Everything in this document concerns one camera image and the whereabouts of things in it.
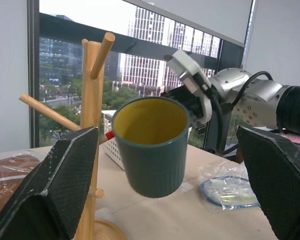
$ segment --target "white basket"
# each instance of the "white basket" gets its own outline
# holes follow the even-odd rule
[[[103,129],[104,133],[108,133],[112,130],[111,124],[112,124],[112,117],[114,116],[116,110],[103,110],[101,111],[103,113]],[[191,132],[191,127],[188,131],[188,139]],[[103,146],[104,152],[116,163],[119,165],[120,168],[125,170],[124,164],[121,160],[121,155],[119,153],[117,140],[116,138],[112,138],[109,141],[106,141],[101,146]]]

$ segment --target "clear plastic bag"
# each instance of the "clear plastic bag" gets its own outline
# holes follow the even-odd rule
[[[32,150],[20,151],[0,159],[0,211],[18,188],[25,176],[45,157],[46,153]]]
[[[202,166],[198,171],[199,189],[211,212],[259,206],[244,163],[231,169]]]

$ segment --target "white tabletop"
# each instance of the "white tabletop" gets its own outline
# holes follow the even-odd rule
[[[50,147],[36,148],[48,153]],[[0,153],[0,159],[16,152]],[[173,194],[146,198],[129,185],[125,172],[100,148],[97,216],[117,224],[129,240],[277,240],[259,207],[211,213],[198,188],[198,167],[235,167],[224,158],[188,146],[184,180]]]

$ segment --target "wooden stand base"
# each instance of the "wooden stand base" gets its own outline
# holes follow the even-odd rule
[[[93,240],[128,240],[128,238],[113,222],[100,218],[94,220]]]

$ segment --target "wall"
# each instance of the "wall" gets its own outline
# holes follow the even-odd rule
[[[245,42],[252,4],[252,0],[125,1],[241,46]]]
[[[27,1],[0,0],[0,152],[30,146],[27,46]]]
[[[257,0],[244,68],[300,86],[300,0]]]

